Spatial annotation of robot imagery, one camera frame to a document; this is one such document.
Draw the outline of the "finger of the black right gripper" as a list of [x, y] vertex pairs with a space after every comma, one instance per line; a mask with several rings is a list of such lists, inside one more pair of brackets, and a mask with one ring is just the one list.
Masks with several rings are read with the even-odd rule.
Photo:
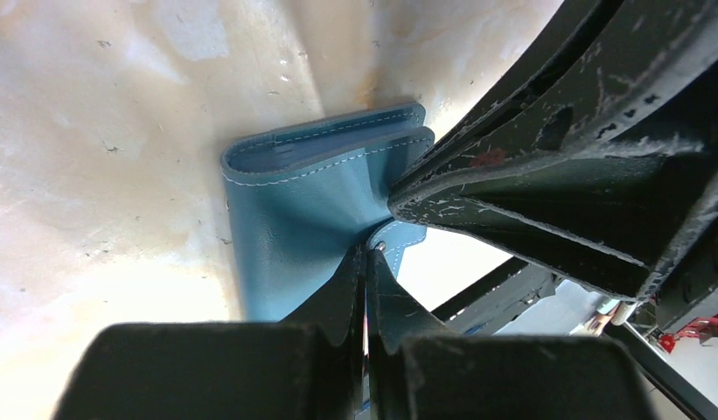
[[566, 1], [392, 194], [425, 198], [604, 144], [717, 60], [718, 1]]
[[468, 235], [641, 301], [718, 219], [718, 154], [474, 168], [395, 192], [389, 206], [400, 220]]

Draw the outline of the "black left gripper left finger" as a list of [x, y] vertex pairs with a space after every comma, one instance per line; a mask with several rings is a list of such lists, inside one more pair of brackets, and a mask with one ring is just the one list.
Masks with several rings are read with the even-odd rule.
[[282, 322], [310, 332], [296, 383], [305, 419], [353, 419], [363, 405], [366, 247], [351, 246], [329, 280]]

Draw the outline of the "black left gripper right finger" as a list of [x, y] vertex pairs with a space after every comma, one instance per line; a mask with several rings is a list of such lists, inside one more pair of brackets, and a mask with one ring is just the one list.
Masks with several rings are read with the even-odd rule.
[[399, 285], [377, 249], [367, 254], [366, 325], [371, 418], [418, 419], [428, 379], [414, 346], [456, 333]]

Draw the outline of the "blue leather card holder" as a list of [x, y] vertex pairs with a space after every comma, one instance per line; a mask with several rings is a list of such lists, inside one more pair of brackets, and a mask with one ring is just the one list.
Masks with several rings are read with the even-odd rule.
[[396, 220], [391, 186], [434, 144], [410, 102], [244, 137], [220, 156], [243, 317], [278, 321], [325, 284], [352, 246], [397, 273], [423, 226]]

